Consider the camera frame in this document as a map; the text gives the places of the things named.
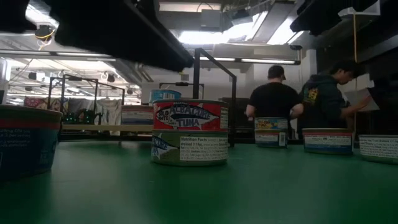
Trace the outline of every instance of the stacked cans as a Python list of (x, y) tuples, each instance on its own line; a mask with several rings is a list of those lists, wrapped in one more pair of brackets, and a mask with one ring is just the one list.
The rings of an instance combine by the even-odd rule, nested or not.
[(259, 147), (287, 147), (287, 119), (255, 118), (254, 132)]
[(157, 100), (177, 100), (181, 98), (181, 93), (174, 90), (152, 90), (150, 91), (149, 104)]
[(213, 166), (228, 157), (228, 104), (209, 100), (157, 100), (152, 131), (153, 162)]
[(122, 106), (121, 124), (154, 124), (153, 106), (124, 105)]

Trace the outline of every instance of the metal pole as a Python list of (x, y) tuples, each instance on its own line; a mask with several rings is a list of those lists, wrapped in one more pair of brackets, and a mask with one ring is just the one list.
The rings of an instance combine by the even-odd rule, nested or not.
[(122, 105), (124, 105), (124, 90), (122, 90)]
[(230, 117), (231, 117), (231, 147), (235, 146), (235, 135), (236, 135), (236, 129), (235, 129), (235, 110), (236, 110), (236, 77), (232, 77), (232, 99), (231, 99), (231, 104), (229, 107), (231, 108), (230, 112)]
[(47, 99), (47, 109), (50, 109), (50, 104), (51, 104), (51, 91), (52, 91), (52, 81), (54, 80), (54, 77), (50, 78), (50, 88), (49, 88), (49, 98)]
[(98, 80), (95, 80), (95, 92), (94, 92), (94, 114), (96, 113), (97, 110), (97, 91), (98, 91)]
[(193, 63), (193, 91), (192, 98), (199, 99), (200, 79), (200, 49), (195, 49), (195, 61)]
[(63, 98), (65, 97), (65, 82), (66, 82), (66, 75), (62, 75), (62, 92), (61, 92), (61, 108), (60, 112), (63, 114)]

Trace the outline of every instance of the cable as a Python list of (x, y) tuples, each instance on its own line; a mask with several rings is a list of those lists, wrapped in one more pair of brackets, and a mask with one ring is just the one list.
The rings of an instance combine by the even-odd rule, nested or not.
[(206, 2), (201, 2), (201, 3), (199, 4), (198, 8), (197, 8), (197, 12), (199, 11), (199, 7), (200, 7), (203, 3), (205, 3), (206, 5), (208, 5), (208, 6), (210, 7), (211, 10), (214, 10), (213, 7), (212, 7), (211, 5), (209, 5), (208, 3), (206, 3)]

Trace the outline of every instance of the albacore tuna can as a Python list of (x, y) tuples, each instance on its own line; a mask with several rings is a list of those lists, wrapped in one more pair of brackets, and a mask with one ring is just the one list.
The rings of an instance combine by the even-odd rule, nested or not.
[(255, 118), (255, 130), (287, 130), (286, 118)]
[(0, 180), (50, 170), (62, 114), (0, 105)]
[(359, 153), (366, 161), (398, 164), (398, 136), (360, 135)]
[(153, 130), (153, 162), (173, 166), (214, 166), (228, 158), (224, 131)]
[(228, 104), (210, 100), (154, 102), (154, 129), (228, 130)]
[(259, 147), (287, 147), (286, 130), (255, 130), (255, 140)]
[(352, 155), (353, 133), (349, 129), (304, 128), (306, 152)]
[(154, 107), (141, 105), (122, 106), (121, 124), (154, 124)]
[(149, 103), (156, 100), (177, 100), (181, 98), (181, 93), (174, 90), (151, 90)]

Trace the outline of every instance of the red tuna label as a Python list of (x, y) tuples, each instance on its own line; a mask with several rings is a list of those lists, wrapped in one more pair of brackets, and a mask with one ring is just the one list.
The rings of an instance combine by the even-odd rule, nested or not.
[(228, 108), (216, 103), (154, 104), (154, 129), (227, 131)]

